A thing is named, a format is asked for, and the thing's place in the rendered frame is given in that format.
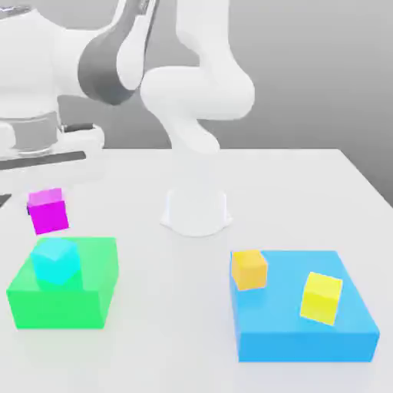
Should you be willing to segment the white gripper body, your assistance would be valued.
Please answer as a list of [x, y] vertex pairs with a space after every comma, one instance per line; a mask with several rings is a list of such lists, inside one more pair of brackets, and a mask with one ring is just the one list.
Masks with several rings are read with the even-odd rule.
[[103, 155], [82, 150], [41, 157], [0, 160], [0, 191], [39, 191], [96, 180]]

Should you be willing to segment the small magenta cube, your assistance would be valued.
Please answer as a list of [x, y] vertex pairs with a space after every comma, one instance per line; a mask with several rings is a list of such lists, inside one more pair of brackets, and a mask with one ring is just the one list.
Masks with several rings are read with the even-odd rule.
[[69, 227], [61, 188], [29, 193], [27, 210], [37, 235]]

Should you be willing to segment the small cyan cube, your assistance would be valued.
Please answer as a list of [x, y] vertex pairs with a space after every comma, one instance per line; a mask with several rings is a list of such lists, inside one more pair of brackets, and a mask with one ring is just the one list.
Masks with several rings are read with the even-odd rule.
[[36, 278], [55, 285], [65, 284], [81, 270], [78, 245], [69, 239], [42, 239], [30, 257]]

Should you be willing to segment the small orange cube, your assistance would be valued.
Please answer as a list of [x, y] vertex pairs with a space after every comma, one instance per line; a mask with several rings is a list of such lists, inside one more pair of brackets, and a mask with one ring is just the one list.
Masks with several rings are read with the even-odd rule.
[[233, 252], [231, 276], [239, 291], [264, 288], [267, 283], [267, 272], [268, 263], [260, 250]]

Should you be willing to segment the small yellow cube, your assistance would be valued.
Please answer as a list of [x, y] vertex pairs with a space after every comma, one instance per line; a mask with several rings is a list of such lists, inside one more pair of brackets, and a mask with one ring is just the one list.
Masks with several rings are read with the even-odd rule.
[[342, 287], [342, 279], [310, 272], [303, 289], [300, 316], [325, 325], [334, 325]]

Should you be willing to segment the large green box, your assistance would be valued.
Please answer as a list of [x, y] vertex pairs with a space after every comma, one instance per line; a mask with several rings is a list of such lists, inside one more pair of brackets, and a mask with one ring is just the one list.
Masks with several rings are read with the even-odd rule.
[[59, 286], [36, 278], [28, 257], [6, 290], [19, 329], [102, 329], [119, 274], [114, 237], [69, 237], [81, 270]]

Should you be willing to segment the large blue box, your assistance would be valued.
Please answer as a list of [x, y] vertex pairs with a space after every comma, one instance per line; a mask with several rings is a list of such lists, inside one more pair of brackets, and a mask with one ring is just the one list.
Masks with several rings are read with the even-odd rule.
[[[240, 291], [230, 281], [241, 362], [370, 362], [380, 332], [339, 254], [333, 250], [263, 250], [267, 285]], [[341, 279], [334, 325], [300, 315], [311, 272]]]

